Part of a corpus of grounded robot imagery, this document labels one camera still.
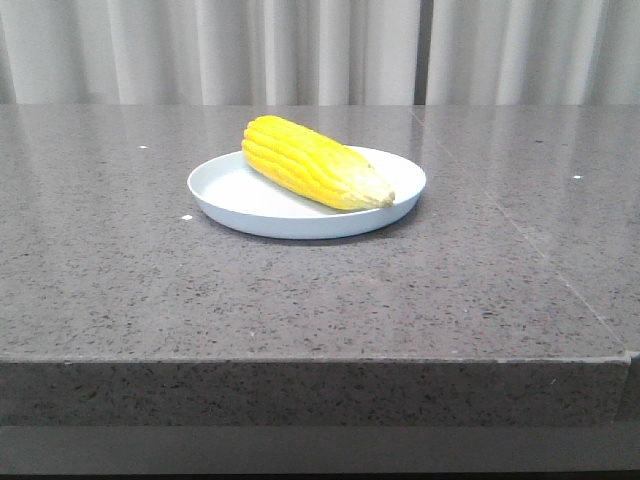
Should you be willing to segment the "yellow corn cob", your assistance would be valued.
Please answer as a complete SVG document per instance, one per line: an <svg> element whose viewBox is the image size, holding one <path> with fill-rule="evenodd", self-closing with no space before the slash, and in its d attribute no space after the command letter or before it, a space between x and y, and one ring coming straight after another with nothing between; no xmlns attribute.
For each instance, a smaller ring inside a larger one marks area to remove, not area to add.
<svg viewBox="0 0 640 480"><path fill-rule="evenodd" d="M241 146L258 173L323 205L360 211L394 204L393 188L363 155L303 125L257 117L247 124Z"/></svg>

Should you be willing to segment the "light blue round plate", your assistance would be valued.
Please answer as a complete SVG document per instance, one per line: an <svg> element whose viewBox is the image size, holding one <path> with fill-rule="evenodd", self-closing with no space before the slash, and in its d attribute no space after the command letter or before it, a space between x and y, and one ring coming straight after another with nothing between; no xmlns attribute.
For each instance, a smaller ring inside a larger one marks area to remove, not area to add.
<svg viewBox="0 0 640 480"><path fill-rule="evenodd" d="M253 235L294 240L335 239L371 232L409 213L425 186L424 170L399 155L356 146L395 192L389 208L347 212L286 190L252 169L242 152L196 167L187 185L201 210L214 221Z"/></svg>

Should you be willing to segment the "white pleated curtain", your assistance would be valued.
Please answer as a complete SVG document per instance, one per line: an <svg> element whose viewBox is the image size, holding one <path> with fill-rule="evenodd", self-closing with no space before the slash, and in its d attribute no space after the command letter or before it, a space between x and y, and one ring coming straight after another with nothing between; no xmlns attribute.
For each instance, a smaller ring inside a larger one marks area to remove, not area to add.
<svg viewBox="0 0 640 480"><path fill-rule="evenodd" d="M5 104L635 105L635 1L5 1Z"/></svg>

